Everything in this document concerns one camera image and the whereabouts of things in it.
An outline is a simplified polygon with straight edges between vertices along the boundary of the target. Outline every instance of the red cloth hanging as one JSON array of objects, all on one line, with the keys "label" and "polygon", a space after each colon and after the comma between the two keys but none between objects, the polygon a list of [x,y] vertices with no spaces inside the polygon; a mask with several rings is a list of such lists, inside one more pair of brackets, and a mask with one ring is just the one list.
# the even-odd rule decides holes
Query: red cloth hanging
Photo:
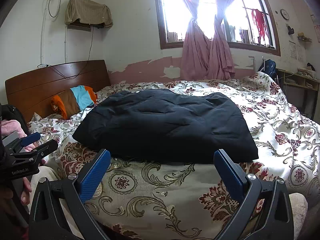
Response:
[{"label": "red cloth hanging", "polygon": [[258,28],[260,38],[265,40],[264,36],[267,33],[267,24],[264,20],[263,13],[258,9],[252,9],[251,14],[252,14],[253,23]]}]

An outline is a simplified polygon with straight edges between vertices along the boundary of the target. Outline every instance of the pink curtain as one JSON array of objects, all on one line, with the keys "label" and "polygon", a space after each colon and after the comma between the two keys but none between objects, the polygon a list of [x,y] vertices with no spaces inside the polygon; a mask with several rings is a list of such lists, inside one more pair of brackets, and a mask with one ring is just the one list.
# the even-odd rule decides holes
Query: pink curtain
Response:
[{"label": "pink curtain", "polygon": [[210,40],[196,24],[199,0],[184,0],[191,20],[183,43],[180,77],[183,80],[204,79],[209,66]]},{"label": "pink curtain", "polygon": [[214,19],[214,38],[210,46],[209,68],[206,79],[230,79],[234,76],[235,69],[231,51],[225,35],[221,29],[221,23],[228,6],[234,0],[216,0],[217,15]]}]

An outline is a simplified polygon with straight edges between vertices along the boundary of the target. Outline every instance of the metal bolt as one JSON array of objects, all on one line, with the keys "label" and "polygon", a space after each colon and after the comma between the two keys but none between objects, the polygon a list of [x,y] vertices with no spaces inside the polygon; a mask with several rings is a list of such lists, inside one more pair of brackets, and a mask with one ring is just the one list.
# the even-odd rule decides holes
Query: metal bolt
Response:
[{"label": "metal bolt", "polygon": [[71,174],[69,174],[68,175],[68,179],[75,179],[77,177],[77,174],[75,174],[75,173],[71,173]]},{"label": "metal bolt", "polygon": [[282,178],[278,178],[277,182],[280,183],[280,184],[284,184],[284,180]]},{"label": "metal bolt", "polygon": [[255,180],[255,179],[257,178],[256,175],[251,174],[251,173],[249,173],[247,176],[248,176],[248,178],[249,178],[250,180]]},{"label": "metal bolt", "polygon": [[44,183],[44,182],[46,181],[46,179],[47,179],[46,177],[41,177],[41,178],[39,179],[39,182],[40,182],[40,183]]}]

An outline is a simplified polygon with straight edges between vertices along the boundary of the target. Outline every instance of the clock face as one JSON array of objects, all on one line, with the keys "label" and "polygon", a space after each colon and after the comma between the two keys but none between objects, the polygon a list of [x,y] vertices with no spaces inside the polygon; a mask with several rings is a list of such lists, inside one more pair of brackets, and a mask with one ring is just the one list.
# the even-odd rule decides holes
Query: clock face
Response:
[{"label": "clock face", "polygon": [[289,20],[289,14],[287,13],[286,10],[281,9],[280,13],[285,20]]}]

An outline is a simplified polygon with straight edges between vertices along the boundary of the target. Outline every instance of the wall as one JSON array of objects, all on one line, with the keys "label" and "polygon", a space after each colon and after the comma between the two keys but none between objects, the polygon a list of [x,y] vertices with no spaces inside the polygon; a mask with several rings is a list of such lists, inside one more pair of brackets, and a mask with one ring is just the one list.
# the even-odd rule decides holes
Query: wall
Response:
[{"label": "wall", "polygon": [[[238,65],[236,67],[238,76],[253,72],[250,67],[253,65],[253,58],[249,56],[254,57],[256,69],[262,63],[262,56],[276,61],[278,68],[290,71],[296,71],[297,66],[305,66],[308,57],[308,62],[320,69],[319,55],[316,53],[319,51],[319,44],[317,44],[313,26],[310,27],[312,20],[305,2],[303,0],[268,1],[277,25],[281,57],[256,51],[231,49],[234,62]],[[109,6],[114,21],[114,26],[106,33],[103,41],[103,54],[107,68],[111,72],[111,82],[167,82],[179,79],[173,67],[180,66],[180,60],[176,58],[181,57],[182,48],[160,49],[155,0],[105,0],[105,3]],[[284,20],[280,15],[282,8],[289,13],[289,21]],[[288,35],[286,23],[295,29],[294,35]],[[298,32],[304,32],[313,39],[314,43],[306,45],[299,42],[296,35]],[[289,40],[301,46],[303,62],[290,57]]]},{"label": "wall", "polygon": [[[44,63],[65,63],[64,12],[68,0],[61,0],[60,13],[46,17]],[[40,37],[46,0],[18,0],[0,28],[0,102],[7,103],[4,82],[18,74],[34,70],[40,64]],[[57,11],[58,0],[51,0],[50,12]],[[90,59],[102,58],[103,30],[95,28]],[[68,61],[87,60],[92,33],[68,30]]]}]

